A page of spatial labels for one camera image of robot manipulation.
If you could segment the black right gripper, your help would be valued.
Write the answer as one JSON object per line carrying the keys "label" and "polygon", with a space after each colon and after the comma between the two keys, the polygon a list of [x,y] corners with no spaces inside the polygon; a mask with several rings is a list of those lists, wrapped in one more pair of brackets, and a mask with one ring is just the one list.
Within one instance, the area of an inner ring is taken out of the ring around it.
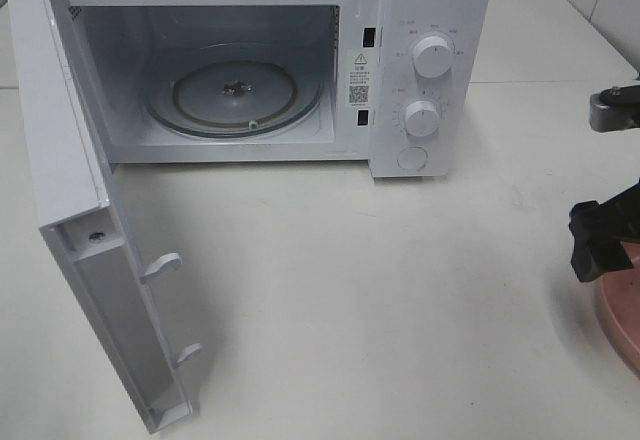
{"label": "black right gripper", "polygon": [[631,268],[622,243],[639,243],[639,183],[600,203],[578,203],[569,216],[571,266],[581,283]]}

